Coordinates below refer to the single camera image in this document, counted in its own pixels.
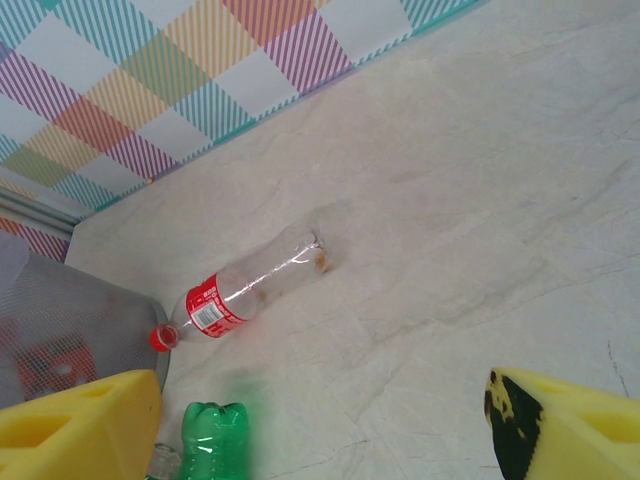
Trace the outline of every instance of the red bottle cap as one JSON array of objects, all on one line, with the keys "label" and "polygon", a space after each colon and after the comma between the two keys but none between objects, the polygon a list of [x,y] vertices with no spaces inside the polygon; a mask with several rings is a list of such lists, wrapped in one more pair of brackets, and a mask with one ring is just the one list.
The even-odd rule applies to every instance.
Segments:
[{"label": "red bottle cap", "polygon": [[149,335],[149,343],[156,352],[164,353],[178,344],[178,330],[171,325],[158,325]]}]

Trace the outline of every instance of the empty plastic bottle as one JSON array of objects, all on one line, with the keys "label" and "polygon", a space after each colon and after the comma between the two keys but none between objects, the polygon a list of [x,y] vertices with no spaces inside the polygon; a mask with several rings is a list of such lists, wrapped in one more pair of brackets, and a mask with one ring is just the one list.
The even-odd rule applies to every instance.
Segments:
[{"label": "empty plastic bottle", "polygon": [[241,403],[189,404],[179,480],[248,480],[249,419]]},{"label": "empty plastic bottle", "polygon": [[169,445],[156,443],[144,480],[178,480],[180,454]]},{"label": "empty plastic bottle", "polygon": [[317,228],[296,223],[271,242],[214,273],[176,303],[150,337],[159,352],[180,340],[218,338],[254,318],[276,298],[331,269]]}]

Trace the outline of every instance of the mesh bin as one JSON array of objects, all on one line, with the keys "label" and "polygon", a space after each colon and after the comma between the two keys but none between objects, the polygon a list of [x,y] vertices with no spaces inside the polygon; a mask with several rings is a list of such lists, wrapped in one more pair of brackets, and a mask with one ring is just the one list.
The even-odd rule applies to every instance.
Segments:
[{"label": "mesh bin", "polygon": [[169,357],[148,336],[165,321],[154,300],[0,231],[0,408],[139,368],[163,385]]}]

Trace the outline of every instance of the tiled wall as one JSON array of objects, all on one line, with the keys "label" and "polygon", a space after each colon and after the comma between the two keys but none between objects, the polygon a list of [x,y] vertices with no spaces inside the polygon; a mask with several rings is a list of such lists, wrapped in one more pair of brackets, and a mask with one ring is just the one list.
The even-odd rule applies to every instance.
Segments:
[{"label": "tiled wall", "polygon": [[0,0],[0,186],[80,220],[475,0]]},{"label": "tiled wall", "polygon": [[64,261],[69,249],[68,235],[1,211],[0,230],[24,238],[32,251],[58,262]]}]

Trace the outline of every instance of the green bottle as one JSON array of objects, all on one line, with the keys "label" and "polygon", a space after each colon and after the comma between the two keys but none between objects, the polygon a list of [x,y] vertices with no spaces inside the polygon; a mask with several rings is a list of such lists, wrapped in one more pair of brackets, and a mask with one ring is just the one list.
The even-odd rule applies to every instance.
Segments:
[{"label": "green bottle", "polygon": [[249,419],[241,403],[189,404],[180,480],[249,480]]}]

